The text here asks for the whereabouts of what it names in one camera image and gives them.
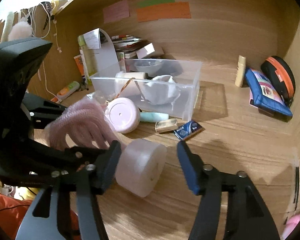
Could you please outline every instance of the pink sticky note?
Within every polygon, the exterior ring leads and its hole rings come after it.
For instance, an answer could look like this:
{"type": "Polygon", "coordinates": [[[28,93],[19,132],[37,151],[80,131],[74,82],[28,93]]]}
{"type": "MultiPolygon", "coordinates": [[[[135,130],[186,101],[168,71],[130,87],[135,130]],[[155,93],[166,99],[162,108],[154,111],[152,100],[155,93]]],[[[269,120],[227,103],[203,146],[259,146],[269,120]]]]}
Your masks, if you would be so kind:
{"type": "Polygon", "coordinates": [[[129,5],[127,0],[120,1],[103,8],[104,23],[119,21],[129,16],[129,5]]]}

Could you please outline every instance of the metal bolt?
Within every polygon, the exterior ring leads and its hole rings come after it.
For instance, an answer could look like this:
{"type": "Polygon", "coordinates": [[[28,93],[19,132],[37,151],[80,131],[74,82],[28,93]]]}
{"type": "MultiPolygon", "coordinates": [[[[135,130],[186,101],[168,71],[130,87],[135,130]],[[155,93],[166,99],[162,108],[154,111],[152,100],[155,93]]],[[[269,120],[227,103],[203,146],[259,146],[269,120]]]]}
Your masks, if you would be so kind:
{"type": "Polygon", "coordinates": [[[238,171],[238,172],[237,172],[237,175],[238,175],[240,178],[245,178],[245,177],[247,177],[247,173],[245,173],[245,171],[238,171]]]}
{"type": "Polygon", "coordinates": [[[81,153],[81,152],[76,152],[76,153],[75,153],[75,156],[76,156],[77,158],[82,158],[82,153],[81,153]]]}
{"type": "Polygon", "coordinates": [[[203,169],[204,169],[205,171],[211,171],[211,170],[213,169],[213,166],[212,166],[211,164],[205,164],[205,165],[203,166],[203,169]]]}
{"type": "Polygon", "coordinates": [[[53,171],[51,172],[51,177],[56,178],[60,176],[60,172],[59,171],[53,171]]]}
{"type": "Polygon", "coordinates": [[[94,164],[88,164],[86,166],[86,170],[87,171],[93,171],[96,168],[96,166],[94,164]]]}

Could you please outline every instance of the clear plastic box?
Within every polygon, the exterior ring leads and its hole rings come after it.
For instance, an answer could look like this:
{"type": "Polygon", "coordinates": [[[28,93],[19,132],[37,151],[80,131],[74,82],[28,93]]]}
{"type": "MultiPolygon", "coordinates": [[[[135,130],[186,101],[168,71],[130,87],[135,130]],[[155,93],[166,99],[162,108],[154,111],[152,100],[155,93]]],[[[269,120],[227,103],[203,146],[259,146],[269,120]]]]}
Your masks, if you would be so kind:
{"type": "Polygon", "coordinates": [[[140,109],[167,113],[190,121],[199,92],[201,62],[170,59],[126,59],[92,75],[95,91],[112,100],[129,78],[116,78],[120,71],[146,72],[149,77],[171,75],[175,83],[133,79],[120,94],[140,109]]]}

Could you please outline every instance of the pink knitted fabric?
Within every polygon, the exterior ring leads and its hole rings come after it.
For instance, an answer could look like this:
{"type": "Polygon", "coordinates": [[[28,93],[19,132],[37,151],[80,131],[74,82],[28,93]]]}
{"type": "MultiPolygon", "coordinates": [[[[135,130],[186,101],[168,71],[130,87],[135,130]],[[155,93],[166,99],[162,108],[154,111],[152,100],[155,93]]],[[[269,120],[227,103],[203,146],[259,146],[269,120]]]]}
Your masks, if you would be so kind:
{"type": "Polygon", "coordinates": [[[105,121],[105,115],[101,105],[93,99],[83,98],[68,107],[68,109],[48,126],[48,144],[57,150],[68,148],[66,135],[79,147],[95,148],[95,141],[100,149],[108,149],[108,144],[113,140],[120,141],[114,134],[109,124],[105,121]]]}
{"type": "Polygon", "coordinates": [[[287,224],[284,228],[284,231],[282,233],[282,239],[286,239],[290,233],[295,229],[295,227],[297,226],[297,224],[300,222],[300,214],[298,215],[294,215],[292,217],[289,218],[289,220],[287,221],[287,224]]]}

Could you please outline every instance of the round pink cap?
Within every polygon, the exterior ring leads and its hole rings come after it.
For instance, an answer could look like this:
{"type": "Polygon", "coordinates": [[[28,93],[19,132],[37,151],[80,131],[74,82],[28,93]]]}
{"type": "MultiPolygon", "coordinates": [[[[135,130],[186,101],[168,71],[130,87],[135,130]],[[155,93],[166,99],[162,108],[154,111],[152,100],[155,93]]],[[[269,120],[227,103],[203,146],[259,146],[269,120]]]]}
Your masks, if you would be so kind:
{"type": "Polygon", "coordinates": [[[132,132],[140,122],[140,111],[128,98],[117,98],[111,101],[105,115],[119,133],[132,132]]]}

